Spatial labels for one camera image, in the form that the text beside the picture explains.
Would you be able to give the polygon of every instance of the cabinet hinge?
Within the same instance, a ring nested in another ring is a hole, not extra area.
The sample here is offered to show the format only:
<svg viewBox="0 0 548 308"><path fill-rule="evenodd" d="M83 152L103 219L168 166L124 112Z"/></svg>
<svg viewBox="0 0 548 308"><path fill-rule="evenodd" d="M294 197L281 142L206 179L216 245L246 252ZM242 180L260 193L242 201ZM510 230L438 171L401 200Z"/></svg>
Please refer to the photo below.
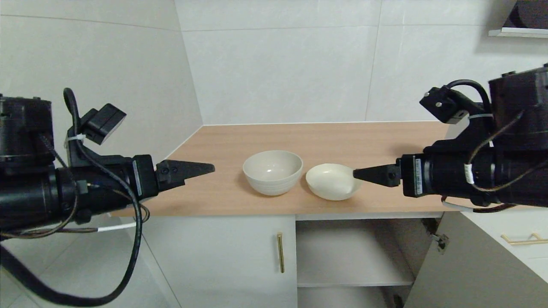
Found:
<svg viewBox="0 0 548 308"><path fill-rule="evenodd" d="M438 252L444 254L447 245L449 244L449 237L445 234L439 235L437 233L439 226L438 221L435 218L422 218L421 222L423 223L426 232L438 243Z"/></svg>

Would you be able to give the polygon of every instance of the drawer handle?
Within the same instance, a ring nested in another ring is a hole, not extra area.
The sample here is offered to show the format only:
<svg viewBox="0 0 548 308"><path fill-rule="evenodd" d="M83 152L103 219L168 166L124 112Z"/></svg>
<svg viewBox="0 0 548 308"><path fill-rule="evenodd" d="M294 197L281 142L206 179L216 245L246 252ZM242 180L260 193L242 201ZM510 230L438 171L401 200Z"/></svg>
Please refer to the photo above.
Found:
<svg viewBox="0 0 548 308"><path fill-rule="evenodd" d="M501 235L505 241L510 245L534 245L534 244L548 244L548 238L542 238L538 233L531 233L531 236L535 239L526 239L525 241L511 241L505 234Z"/></svg>
<svg viewBox="0 0 548 308"><path fill-rule="evenodd" d="M283 243L282 243L282 233L278 232L278 255L279 255L279 271L280 273L286 272L286 266L283 262Z"/></svg>

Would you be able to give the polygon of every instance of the white cabinet door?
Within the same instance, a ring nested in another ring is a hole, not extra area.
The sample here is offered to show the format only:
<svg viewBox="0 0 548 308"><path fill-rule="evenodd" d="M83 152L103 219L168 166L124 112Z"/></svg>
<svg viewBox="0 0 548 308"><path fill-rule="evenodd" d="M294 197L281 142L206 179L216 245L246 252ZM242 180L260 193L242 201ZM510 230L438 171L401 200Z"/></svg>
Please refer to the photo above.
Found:
<svg viewBox="0 0 548 308"><path fill-rule="evenodd" d="M151 217L144 237L181 307L297 307L294 215Z"/></svg>
<svg viewBox="0 0 548 308"><path fill-rule="evenodd" d="M508 244L501 235L511 241L535 239L533 233L548 239L548 208L506 210L493 214L463 213L468 219L491 235L512 254L522 260L545 259L548 261L548 244Z"/></svg>
<svg viewBox="0 0 548 308"><path fill-rule="evenodd" d="M461 213L445 213L406 308L548 307L548 283Z"/></svg>

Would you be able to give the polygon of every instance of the ceramic bowl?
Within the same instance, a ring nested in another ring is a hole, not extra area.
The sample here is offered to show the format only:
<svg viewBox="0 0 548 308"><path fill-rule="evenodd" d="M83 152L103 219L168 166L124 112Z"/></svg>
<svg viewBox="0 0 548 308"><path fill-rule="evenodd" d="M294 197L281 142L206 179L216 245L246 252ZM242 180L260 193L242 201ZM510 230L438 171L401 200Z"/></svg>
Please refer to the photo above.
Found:
<svg viewBox="0 0 548 308"><path fill-rule="evenodd" d="M277 196L295 186L302 173L302 159L288 151L261 152L244 162L243 172L254 190Z"/></svg>
<svg viewBox="0 0 548 308"><path fill-rule="evenodd" d="M320 198L331 201L346 200L362 185L352 175L353 169L341 164L321 164L306 173L310 190Z"/></svg>

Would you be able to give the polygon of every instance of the cabinet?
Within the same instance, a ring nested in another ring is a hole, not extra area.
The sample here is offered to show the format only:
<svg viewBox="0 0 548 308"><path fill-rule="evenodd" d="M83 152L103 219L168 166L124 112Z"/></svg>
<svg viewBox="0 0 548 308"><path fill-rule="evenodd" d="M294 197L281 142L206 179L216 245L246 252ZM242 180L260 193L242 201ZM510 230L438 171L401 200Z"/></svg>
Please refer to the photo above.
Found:
<svg viewBox="0 0 548 308"><path fill-rule="evenodd" d="M406 308L548 307L548 283L465 215L446 213L438 234L449 243L431 245Z"/></svg>
<svg viewBox="0 0 548 308"><path fill-rule="evenodd" d="M463 213L463 215L548 282L548 209L504 211L491 215ZM533 234L546 240L532 244L531 240L537 240ZM507 239L528 242L511 245Z"/></svg>
<svg viewBox="0 0 548 308"><path fill-rule="evenodd" d="M144 237L182 307L296 307L294 215L153 216Z"/></svg>
<svg viewBox="0 0 548 308"><path fill-rule="evenodd" d="M144 237L181 307L548 307L546 258L500 238L545 236L546 213L445 213L443 253L399 215L152 217Z"/></svg>

